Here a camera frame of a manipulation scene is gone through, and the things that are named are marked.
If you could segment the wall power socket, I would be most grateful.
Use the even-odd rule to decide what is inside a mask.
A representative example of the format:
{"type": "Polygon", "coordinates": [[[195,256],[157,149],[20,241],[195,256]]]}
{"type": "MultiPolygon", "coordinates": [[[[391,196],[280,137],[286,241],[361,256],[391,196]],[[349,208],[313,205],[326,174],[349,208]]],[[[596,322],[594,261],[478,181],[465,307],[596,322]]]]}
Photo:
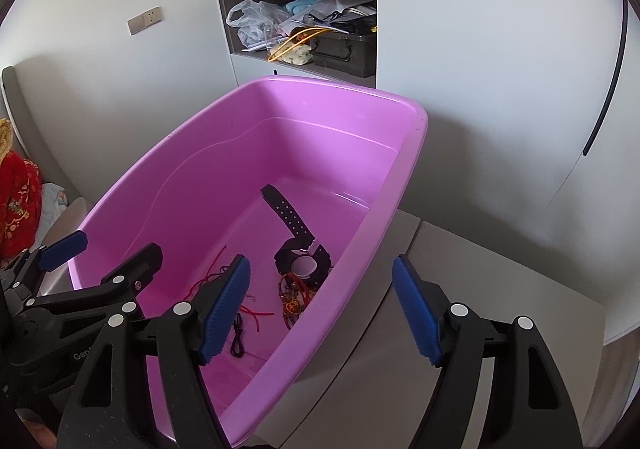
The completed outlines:
{"type": "Polygon", "coordinates": [[[134,16],[127,21],[127,26],[130,35],[136,35],[141,31],[158,24],[164,19],[163,9],[160,6],[153,7],[146,12],[134,16]]]}

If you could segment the black wrist watch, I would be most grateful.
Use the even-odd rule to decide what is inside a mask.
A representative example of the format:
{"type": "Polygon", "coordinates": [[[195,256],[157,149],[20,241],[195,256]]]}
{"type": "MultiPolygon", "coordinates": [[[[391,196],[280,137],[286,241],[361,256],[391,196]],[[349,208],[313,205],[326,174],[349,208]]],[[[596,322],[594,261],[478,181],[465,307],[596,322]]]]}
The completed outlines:
{"type": "Polygon", "coordinates": [[[331,271],[331,255],[276,187],[266,185],[260,189],[260,193],[292,235],[274,254],[278,273],[281,276],[296,276],[311,291],[318,291],[331,271]]]}

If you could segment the black storage case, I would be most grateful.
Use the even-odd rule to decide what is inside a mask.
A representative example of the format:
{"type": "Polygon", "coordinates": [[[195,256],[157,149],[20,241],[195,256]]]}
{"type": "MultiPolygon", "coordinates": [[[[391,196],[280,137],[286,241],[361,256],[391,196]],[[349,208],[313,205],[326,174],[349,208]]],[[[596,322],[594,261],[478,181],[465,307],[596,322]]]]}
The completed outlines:
{"type": "Polygon", "coordinates": [[[376,36],[323,32],[310,40],[311,56],[321,68],[333,69],[358,78],[374,76],[376,36]]]}

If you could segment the red patterned cloth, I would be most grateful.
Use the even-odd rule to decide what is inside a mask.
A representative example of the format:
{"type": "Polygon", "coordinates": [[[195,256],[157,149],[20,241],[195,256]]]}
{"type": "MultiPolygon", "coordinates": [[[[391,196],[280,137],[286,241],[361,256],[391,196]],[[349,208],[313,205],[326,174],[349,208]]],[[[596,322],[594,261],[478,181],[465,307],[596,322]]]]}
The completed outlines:
{"type": "Polygon", "coordinates": [[[41,214],[38,166],[10,151],[1,162],[1,261],[7,263],[35,242],[41,214]]]}

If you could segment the pink plastic bin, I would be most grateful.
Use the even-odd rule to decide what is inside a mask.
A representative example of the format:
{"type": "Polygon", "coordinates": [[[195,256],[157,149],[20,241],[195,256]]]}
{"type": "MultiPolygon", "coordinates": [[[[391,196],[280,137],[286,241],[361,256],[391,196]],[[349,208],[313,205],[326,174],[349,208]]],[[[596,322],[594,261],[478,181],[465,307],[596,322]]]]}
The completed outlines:
{"type": "Polygon", "coordinates": [[[152,148],[96,203],[70,262],[91,287],[145,244],[164,260],[141,292],[146,316],[236,255],[250,261],[242,343],[203,369],[233,446],[288,437],[354,351],[390,286],[390,263],[418,220],[398,209],[427,116],[405,97],[344,83],[267,76],[219,98],[152,148]],[[290,231],[262,198],[276,187],[331,258],[294,323],[274,257],[290,231]]]}

